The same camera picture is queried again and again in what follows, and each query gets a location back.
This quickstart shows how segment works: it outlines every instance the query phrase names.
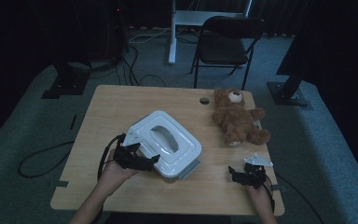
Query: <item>black cable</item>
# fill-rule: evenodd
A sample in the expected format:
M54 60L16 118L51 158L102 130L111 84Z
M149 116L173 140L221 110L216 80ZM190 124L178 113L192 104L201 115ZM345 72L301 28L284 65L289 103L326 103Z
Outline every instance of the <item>black cable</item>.
M100 66L93 67L93 68L79 68L79 67L75 67L72 65L71 65L71 67L74 69L75 72L81 74L81 73L96 73L96 72L110 71L110 70L112 70L112 68L117 68L117 66L119 64L120 64L120 61L117 62L112 58L109 60L108 63L102 64Z
M262 183L261 186L263 186L263 188L267 191L268 196L269 196L269 202L271 203L272 212L275 212L275 200L273 199L274 191L272 190L272 185L271 185L270 190L269 190L269 188L267 188L267 186L264 183Z
M134 86L132 79L135 81L136 85L139 86L139 82L135 77L135 73L133 72L133 66L135 66L136 61L138 60L138 49L134 46L129 45L130 48L135 50L135 59L133 60L132 64L130 65L125 58L123 58L123 62L130 68L130 83Z
M191 35L194 35L195 37L199 37L196 33L190 33ZM180 37L180 35L188 35L188 34L179 34L176 35L176 39L178 42L184 43L184 44L197 44L198 41L192 41L192 40L188 40L185 38ZM171 38L171 35L160 35L159 37L154 37L154 38Z
M123 77L124 77L124 81L127 81L126 80L126 69L124 68L124 64L121 63L121 69L123 71ZM120 78L120 74L118 73L118 70L116 70L116 76L118 78L118 85L121 85L121 78Z
M110 141L110 143L106 146L105 150L103 151L103 156L101 157L101 160L100 160L100 165L98 167L98 173L97 173L97 179L99 180L100 177L101 177L101 174L103 173L103 166L105 165L105 159L106 159L106 156L107 156L107 153L109 152L109 149L110 147L112 146L112 144L114 142L116 142L116 140L118 140L118 138L122 136L122 135L118 135L116 136L114 139L112 139L112 141Z
M162 82L162 87L167 87L167 84L164 82L164 80L156 75L145 75L144 77L141 77L141 79L139 80L141 82L141 86L144 86L144 79L146 79L147 77L157 77L161 82Z
M267 192L270 192L269 196L270 196L270 199L273 200L273 196L274 196L274 189L272 188L272 181L271 179L269 178L269 176L266 175L266 178L268 179L268 182L269 182L269 186L270 188L267 188L267 186L264 184L264 183L261 183L261 185L263 186L263 188L267 191Z
M322 220L321 216L319 215L319 213L316 211L315 207L313 207L313 205L310 203L310 201L295 187L293 186L289 181L287 181L285 178L283 178L281 175L279 175L278 173L275 172L275 175L277 177L279 177L281 180L283 180L284 182L286 182L286 184L288 184L290 187L292 187L292 189L294 189L300 196L301 198L304 199L304 201L310 206L310 209L312 209L313 213L315 214L315 216L319 219L319 221L324 224L324 221Z
M38 175L27 175L25 174L22 170L21 170L21 167L23 166L23 164L29 160L30 158L32 158L33 156L37 155L37 154L40 154L40 153L43 153L43 152L46 152L46 151L49 151L49 150L52 150L54 148L57 148L57 147L62 147L62 146L65 146L65 145L68 145L68 144L73 144L75 141L70 141L70 142L66 142L66 143L61 143L61 144L58 144L57 146L54 146L54 147L48 147L48 148L44 148L44 149L41 149L41 150L38 150L36 152L33 152L29 155L27 155L24 159L22 159L22 161L20 162L18 168L17 168L17 172L19 173L20 176L22 177L25 177L25 178L36 178L36 177L39 177L39 176L42 176L42 175L45 175L51 171L53 171L55 168L57 168L70 154L70 151L68 153L66 153L53 167L51 167L50 169L46 170L45 172L41 173L41 174L38 174Z
M116 73L117 76L118 76L118 71L117 70L118 70L118 68L120 66L121 67L123 66L122 61L120 61L117 65L115 65L115 67L113 69L112 68L106 69L106 72L108 72L108 73L106 73L104 75L100 75L99 77L89 77L89 79L97 79L97 78L102 78L102 77L108 77L113 73Z

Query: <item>cord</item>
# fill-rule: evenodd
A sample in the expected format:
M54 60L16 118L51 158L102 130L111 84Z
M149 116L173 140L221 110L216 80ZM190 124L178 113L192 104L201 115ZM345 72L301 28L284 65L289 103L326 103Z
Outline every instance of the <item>cord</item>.
M108 63L93 68L79 68L71 65L75 72L78 73L94 73L94 72L106 72L112 68L116 68L120 62L117 62L114 58L110 59Z
M143 44L143 43L146 43L146 42L148 42L149 40L151 40L151 39L153 39L153 38L156 38L156 37L159 36L159 35L163 35L163 34L164 34L165 32L167 32L170 28L171 28L171 26L168 27L168 28L166 28L166 29L163 30L161 33L156 34L156 35L136 35L136 36L134 36L133 38L131 38L131 39L129 40L129 43L130 43L130 44ZM136 38L138 38L138 37L140 37L140 36L151 36L151 37L148 38L148 39L146 39L146 40L144 40L144 41L141 41L141 42L131 42L133 39L136 39Z
M109 144L106 146L105 150L103 151L103 155L101 157L100 160L100 165L98 166L98 173L97 173L97 179L99 180L101 177L101 174L103 173L103 166L109 162L109 161L105 161L107 153L109 152L110 147L112 146L112 144L114 142L116 142L120 137L122 137L123 134L116 136L114 139L112 139L112 141L109 142Z
M29 155L27 155L24 159L22 159L22 161L20 162L18 168L17 168L17 172L19 173L20 176L22 177L25 177L25 178L36 178L36 177L39 177L39 176L42 176L42 175L46 175L48 173L50 173L51 171L53 171L55 168L57 168L70 154L70 151L68 153L66 153L53 167L51 167L50 169L46 170L45 172L41 173L41 174L38 174L38 175L27 175L25 174L22 170L21 170L21 167L23 166L23 164L28 161L30 158L32 158L33 156L36 156L37 154L40 154L40 153L43 153L43 152L47 152L49 150L52 150L54 148L57 148L57 147L62 147L62 146L65 146L65 145L69 145L69 144L73 144L75 141L70 141L70 142L66 142L66 143L61 143L61 144L58 144L57 146L54 146L54 147L48 147L48 148L44 148L44 149L41 149L41 150L38 150L36 152L33 152Z
M144 80L145 80L147 77L157 77L157 78L162 82L162 86L163 86L163 87L166 87L167 85L166 85L166 83L164 82L164 80L163 80L161 77L157 76L157 75L145 75L145 76L141 77L140 82L138 82L138 80L136 79L135 73L133 72L133 66L135 66L135 63L136 63L136 61L138 60L138 55L139 55L138 49L137 49L136 47L134 47L134 46L131 46L131 45L129 45L129 47L132 48L132 49L135 51L135 59L133 60L133 62L132 62L131 65L127 62L127 60L126 60L124 57L123 57L123 62L124 62L124 64L126 64L126 65L129 67L129 69L130 69L130 83L131 83L131 85L132 85L132 86L134 86L134 85L144 86ZM124 79L125 79L125 82L126 82L126 85L127 85L128 83L127 83L127 79L126 79L126 76L125 76L125 70L123 70L123 72L124 72Z
M302 194L295 186L293 186L289 181L287 181L284 177L282 177L281 175L279 175L277 172L275 172L275 175L277 177L279 177L281 180L283 180L284 182L286 182L286 184L288 184L290 187L292 187L292 189L294 189L300 196L301 198L304 199L304 201L308 204L308 206L310 207L310 209L313 211L313 213L315 214L315 216L319 219L319 221L324 224L324 221L322 220L322 217L319 215L319 213L316 211L315 207L313 207L313 205L310 203L310 201L304 196L304 194Z
M269 177L267 175L266 175L266 177L269 180L269 183L271 185L271 189L268 189L267 186L264 183L262 183L261 186L263 186L263 188L268 192L269 202L271 203L272 212L275 212L275 200L273 199L274 191L272 190L272 183L271 183L271 180L269 179Z

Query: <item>dark background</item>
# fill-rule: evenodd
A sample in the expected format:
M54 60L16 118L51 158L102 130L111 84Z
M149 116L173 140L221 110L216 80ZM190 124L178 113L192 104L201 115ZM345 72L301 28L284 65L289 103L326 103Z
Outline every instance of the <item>dark background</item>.
M189 2L178 1L178 8ZM119 59L122 25L171 25L171 1L122 3L120 17L116 1L0 1L0 127L47 66ZM200 4L205 10L242 7L228 0ZM358 161L358 1L256 1L250 16L264 19L270 36L296 35L277 73L318 88Z

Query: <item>chair seat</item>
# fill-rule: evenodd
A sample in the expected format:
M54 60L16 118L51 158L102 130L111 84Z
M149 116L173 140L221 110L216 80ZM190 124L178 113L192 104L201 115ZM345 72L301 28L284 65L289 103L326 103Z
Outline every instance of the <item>chair seat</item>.
M248 62L242 41L221 35L202 37L200 59L208 64L245 64Z

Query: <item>wooden table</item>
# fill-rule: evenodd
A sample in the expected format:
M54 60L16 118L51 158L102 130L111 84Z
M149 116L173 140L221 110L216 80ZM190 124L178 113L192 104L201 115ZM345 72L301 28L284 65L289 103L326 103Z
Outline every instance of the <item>wooden table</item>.
M243 91L246 108L255 107L253 96ZM203 105L206 97L210 103ZM202 144L200 166L188 178L166 181L157 171L141 172L127 180L105 202L107 211L254 215L245 187L231 181L230 165L243 171L243 158L257 153L269 160L266 144L242 143L227 147L220 128L212 122L213 90L99 86L89 104L61 181L51 200L54 209L76 210L97 182L98 165L106 145L117 135L126 133L132 124L148 114L163 110L182 124ZM273 184L273 169L266 167ZM282 197L275 190L275 215L284 213Z

